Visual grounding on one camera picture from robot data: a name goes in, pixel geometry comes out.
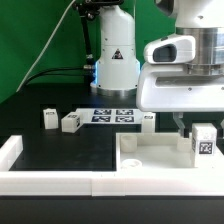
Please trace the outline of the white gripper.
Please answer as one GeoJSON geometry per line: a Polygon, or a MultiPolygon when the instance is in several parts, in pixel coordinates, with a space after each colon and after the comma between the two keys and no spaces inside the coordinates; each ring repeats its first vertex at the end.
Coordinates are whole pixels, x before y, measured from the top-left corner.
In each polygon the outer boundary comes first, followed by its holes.
{"type": "MultiPolygon", "coordinates": [[[[139,76],[137,107],[144,112],[174,112],[181,137],[187,137],[182,112],[223,112],[224,75],[189,75],[184,65],[145,63],[139,76]]],[[[224,135],[224,119],[218,129],[224,135]]]]}

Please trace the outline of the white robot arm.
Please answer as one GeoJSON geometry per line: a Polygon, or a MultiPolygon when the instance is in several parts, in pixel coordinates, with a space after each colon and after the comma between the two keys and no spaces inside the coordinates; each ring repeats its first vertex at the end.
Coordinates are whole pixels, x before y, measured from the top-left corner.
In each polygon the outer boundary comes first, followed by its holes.
{"type": "Polygon", "coordinates": [[[148,43],[136,60],[134,24],[118,6],[101,11],[101,56],[95,92],[137,92],[144,112],[171,112],[184,130],[185,112],[224,112],[224,0],[154,0],[176,19],[175,32],[148,43]]]}

